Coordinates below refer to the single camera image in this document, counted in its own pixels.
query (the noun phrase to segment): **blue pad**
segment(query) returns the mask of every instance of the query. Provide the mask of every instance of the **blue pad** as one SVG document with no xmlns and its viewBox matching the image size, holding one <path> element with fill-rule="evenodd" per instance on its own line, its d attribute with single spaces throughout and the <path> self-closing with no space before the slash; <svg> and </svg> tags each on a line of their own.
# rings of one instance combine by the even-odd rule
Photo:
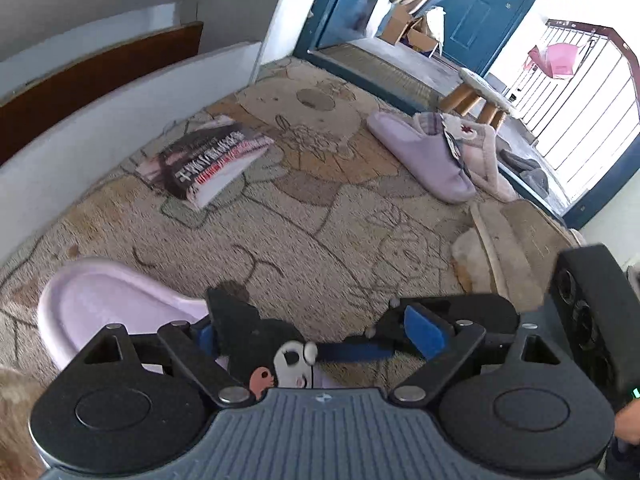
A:
<svg viewBox="0 0 640 480">
<path fill-rule="evenodd" d="M 436 357 L 447 344 L 447 336 L 411 305 L 404 311 L 404 332 L 427 360 Z"/>
</svg>

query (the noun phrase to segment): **blue door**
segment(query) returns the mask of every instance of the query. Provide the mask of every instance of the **blue door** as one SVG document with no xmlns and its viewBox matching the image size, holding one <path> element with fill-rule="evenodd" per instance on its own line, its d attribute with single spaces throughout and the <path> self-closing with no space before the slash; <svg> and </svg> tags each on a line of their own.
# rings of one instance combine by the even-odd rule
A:
<svg viewBox="0 0 640 480">
<path fill-rule="evenodd" d="M 532 3 L 533 0 L 445 0 L 444 55 L 484 75 Z"/>
</svg>

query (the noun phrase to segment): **book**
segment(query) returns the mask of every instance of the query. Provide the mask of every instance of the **book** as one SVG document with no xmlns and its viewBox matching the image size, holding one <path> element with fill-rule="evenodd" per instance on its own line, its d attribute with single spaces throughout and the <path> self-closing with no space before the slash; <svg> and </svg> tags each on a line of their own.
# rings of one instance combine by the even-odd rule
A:
<svg viewBox="0 0 640 480">
<path fill-rule="evenodd" d="M 220 115 L 144 160 L 136 172 L 200 210 L 271 144 L 270 137 Z"/>
</svg>

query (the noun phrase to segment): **brown wood panel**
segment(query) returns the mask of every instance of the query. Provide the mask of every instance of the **brown wood panel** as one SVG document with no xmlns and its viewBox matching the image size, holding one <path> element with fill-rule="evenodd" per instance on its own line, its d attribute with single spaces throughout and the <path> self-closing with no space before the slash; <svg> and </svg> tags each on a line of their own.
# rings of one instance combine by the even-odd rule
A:
<svg viewBox="0 0 640 480">
<path fill-rule="evenodd" d="M 0 165 L 97 98 L 196 56 L 201 33 L 202 22 L 161 30 L 111 46 L 31 83 L 0 105 Z"/>
</svg>

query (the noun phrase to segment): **gray ribbed plate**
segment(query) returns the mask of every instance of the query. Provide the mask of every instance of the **gray ribbed plate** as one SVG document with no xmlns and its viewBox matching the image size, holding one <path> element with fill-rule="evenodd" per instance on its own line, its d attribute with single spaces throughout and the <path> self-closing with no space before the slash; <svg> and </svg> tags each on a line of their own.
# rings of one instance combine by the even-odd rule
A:
<svg viewBox="0 0 640 480">
<path fill-rule="evenodd" d="M 44 480 L 88 480 L 50 470 Z M 385 402 L 376 389 L 268 391 L 225 410 L 178 460 L 135 480 L 506 479 L 449 447 L 431 417 Z M 593 471 L 573 478 L 601 479 Z"/>
</svg>

